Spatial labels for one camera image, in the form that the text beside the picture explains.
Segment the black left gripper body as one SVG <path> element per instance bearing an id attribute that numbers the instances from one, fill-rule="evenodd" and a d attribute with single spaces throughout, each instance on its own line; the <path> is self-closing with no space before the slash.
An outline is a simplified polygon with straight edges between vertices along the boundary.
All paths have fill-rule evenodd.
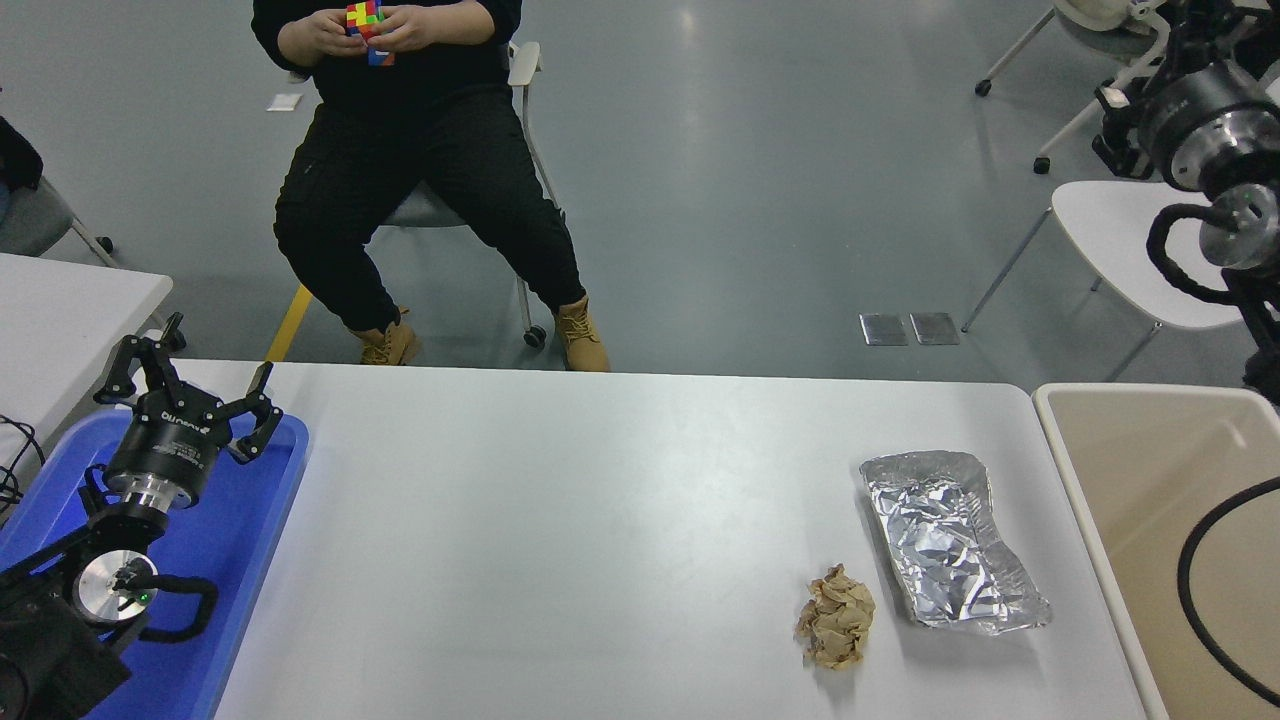
<path id="1" fill-rule="evenodd" d="M 195 389 L 182 401 L 160 389 L 142 395 L 105 471 L 105 483 L 122 491 L 134 477 L 169 480 L 186 493 L 204 492 L 221 448 L 230 442 L 229 421 L 206 416 L 221 400 Z"/>

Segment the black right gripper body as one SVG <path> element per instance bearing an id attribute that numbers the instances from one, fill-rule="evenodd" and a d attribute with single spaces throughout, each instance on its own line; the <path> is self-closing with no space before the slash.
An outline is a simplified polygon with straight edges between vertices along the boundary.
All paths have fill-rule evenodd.
<path id="1" fill-rule="evenodd" d="M 1263 182 L 1263 88 L 1233 61 L 1184 76 L 1146 105 L 1138 140 L 1172 187 Z"/>

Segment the person's right hand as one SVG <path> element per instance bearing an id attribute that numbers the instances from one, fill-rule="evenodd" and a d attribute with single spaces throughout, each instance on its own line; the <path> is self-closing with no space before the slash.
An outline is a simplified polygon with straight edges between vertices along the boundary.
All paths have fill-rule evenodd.
<path id="1" fill-rule="evenodd" d="M 346 33 L 346 12 L 324 9 L 285 23 L 276 35 L 280 54 L 288 63 L 310 68 L 326 56 L 362 56 L 361 38 Z"/>

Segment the person's left hand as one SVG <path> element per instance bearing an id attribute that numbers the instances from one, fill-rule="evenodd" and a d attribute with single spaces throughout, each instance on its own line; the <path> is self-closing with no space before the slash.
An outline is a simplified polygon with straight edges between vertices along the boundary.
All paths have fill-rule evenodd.
<path id="1" fill-rule="evenodd" d="M 442 6 L 384 5 L 384 19 L 366 41 L 383 53 L 412 53 L 426 47 L 442 19 Z"/>

